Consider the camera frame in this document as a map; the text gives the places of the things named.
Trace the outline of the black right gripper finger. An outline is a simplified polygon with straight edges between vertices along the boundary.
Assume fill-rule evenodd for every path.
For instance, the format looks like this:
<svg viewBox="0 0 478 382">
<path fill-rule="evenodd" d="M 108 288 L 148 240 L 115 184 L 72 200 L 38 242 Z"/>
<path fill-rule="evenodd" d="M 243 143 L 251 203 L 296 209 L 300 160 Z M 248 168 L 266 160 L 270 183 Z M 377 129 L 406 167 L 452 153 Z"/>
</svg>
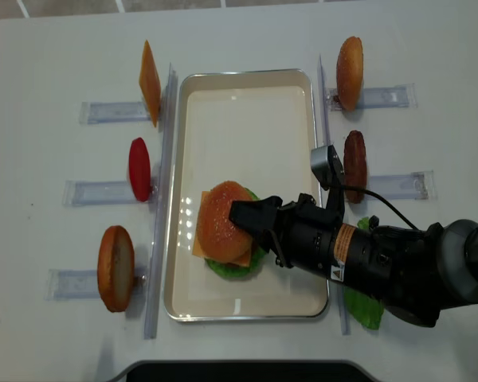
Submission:
<svg viewBox="0 0 478 382">
<path fill-rule="evenodd" d="M 279 255 L 282 252 L 278 236 L 273 230 L 265 229 L 256 238 L 256 242 L 266 252 L 273 251 L 276 255 Z"/>
<path fill-rule="evenodd" d="M 283 201 L 278 196 L 270 196 L 259 201 L 233 201 L 229 220 L 250 235 L 263 235 L 273 230 L 279 207 Z"/>
</svg>

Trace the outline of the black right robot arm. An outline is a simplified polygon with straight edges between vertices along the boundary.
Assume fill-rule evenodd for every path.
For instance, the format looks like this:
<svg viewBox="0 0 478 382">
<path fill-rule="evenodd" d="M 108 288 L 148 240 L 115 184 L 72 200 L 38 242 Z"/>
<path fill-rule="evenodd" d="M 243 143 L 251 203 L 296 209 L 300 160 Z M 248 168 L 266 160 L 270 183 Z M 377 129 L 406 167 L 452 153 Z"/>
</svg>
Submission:
<svg viewBox="0 0 478 382">
<path fill-rule="evenodd" d="M 230 221 L 281 267 L 298 267 L 379 301 L 397 318 L 433 327 L 442 310 L 478 304 L 478 223 L 456 220 L 425 231 L 343 223 L 300 194 L 234 201 Z"/>
</svg>

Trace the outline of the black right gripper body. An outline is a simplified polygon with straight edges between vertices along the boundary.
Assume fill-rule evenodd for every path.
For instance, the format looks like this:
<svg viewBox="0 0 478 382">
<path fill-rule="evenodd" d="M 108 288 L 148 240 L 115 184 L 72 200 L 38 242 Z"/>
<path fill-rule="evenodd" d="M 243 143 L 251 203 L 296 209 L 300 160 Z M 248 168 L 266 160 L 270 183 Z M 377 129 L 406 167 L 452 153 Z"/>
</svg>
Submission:
<svg viewBox="0 0 478 382">
<path fill-rule="evenodd" d="M 373 234 L 343 223 L 336 209 L 320 208 L 304 193 L 277 209 L 273 251 L 282 267 L 298 267 L 337 283 L 377 282 Z"/>
</svg>

